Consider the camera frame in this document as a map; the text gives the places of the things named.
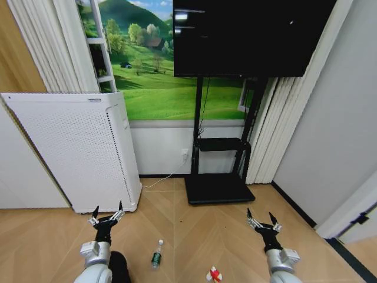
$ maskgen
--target plastic bottle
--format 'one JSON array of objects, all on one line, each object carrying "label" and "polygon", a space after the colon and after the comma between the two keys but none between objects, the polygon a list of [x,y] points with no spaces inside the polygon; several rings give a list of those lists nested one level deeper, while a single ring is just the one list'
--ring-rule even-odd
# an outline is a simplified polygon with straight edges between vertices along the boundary
[{"label": "plastic bottle", "polygon": [[157,250],[153,254],[153,257],[152,257],[152,269],[157,269],[160,266],[160,262],[162,258],[161,251],[163,249],[163,244],[164,244],[163,240],[158,241]]}]

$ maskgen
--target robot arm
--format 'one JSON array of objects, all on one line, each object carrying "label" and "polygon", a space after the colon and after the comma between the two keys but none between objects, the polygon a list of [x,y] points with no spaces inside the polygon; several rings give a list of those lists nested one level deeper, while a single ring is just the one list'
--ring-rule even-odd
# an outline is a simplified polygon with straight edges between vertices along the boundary
[{"label": "robot arm", "polygon": [[119,203],[119,210],[112,216],[97,219],[98,210],[99,206],[88,219],[97,230],[97,234],[94,241],[86,242],[81,247],[80,254],[85,258],[85,269],[76,278],[75,283],[109,283],[113,277],[113,273],[108,268],[111,256],[110,232],[124,215],[122,201]]},{"label": "robot arm", "polygon": [[293,266],[300,260],[300,256],[292,249],[282,248],[277,241],[276,236],[279,234],[282,226],[276,218],[270,213],[271,224],[260,223],[253,218],[250,209],[247,209],[247,223],[253,230],[261,234],[265,247],[264,252],[267,255],[271,283],[300,283],[301,280],[294,276]]}]

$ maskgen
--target green label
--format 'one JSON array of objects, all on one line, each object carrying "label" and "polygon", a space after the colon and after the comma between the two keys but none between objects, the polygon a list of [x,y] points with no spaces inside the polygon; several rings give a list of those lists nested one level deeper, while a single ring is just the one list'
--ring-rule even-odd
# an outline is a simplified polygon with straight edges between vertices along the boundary
[{"label": "green label", "polygon": [[161,254],[160,253],[158,253],[158,252],[155,252],[154,254],[153,254],[153,257],[152,257],[152,262],[153,263],[156,263],[156,264],[160,264],[160,262],[161,262]]}]

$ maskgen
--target herringbone floor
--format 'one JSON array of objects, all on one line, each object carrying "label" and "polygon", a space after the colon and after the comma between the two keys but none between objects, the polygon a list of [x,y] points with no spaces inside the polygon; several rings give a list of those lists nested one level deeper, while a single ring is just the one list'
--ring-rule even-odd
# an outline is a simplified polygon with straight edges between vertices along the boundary
[{"label": "herringbone floor", "polygon": [[[155,181],[142,180],[144,185]],[[268,221],[271,211],[283,225],[280,243],[302,257],[296,269],[301,280],[362,281],[271,186],[251,190],[255,217]],[[183,179],[168,179],[143,189],[138,209],[113,228],[111,247],[126,256],[133,283],[206,282],[212,265],[225,283],[268,282],[264,244],[248,227],[246,208],[192,207]],[[86,218],[71,209],[0,210],[0,282],[73,282],[84,263],[81,244],[95,235]],[[161,238],[163,261],[152,271],[151,256]]]},{"label": "herringbone floor", "polygon": [[345,247],[377,277],[377,236],[347,243]]}]

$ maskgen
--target green hill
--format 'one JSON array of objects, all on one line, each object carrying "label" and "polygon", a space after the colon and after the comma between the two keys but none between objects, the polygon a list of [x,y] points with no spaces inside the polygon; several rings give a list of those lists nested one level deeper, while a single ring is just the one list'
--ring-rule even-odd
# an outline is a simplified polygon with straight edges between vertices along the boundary
[{"label": "green hill", "polygon": [[173,29],[173,19],[172,18],[167,19],[165,21],[165,24],[167,24],[171,29]]},{"label": "green hill", "polygon": [[123,33],[127,33],[130,24],[138,24],[142,28],[154,24],[160,28],[161,36],[167,37],[171,28],[152,12],[140,8],[126,0],[107,0],[100,3],[102,22],[114,19]]}]

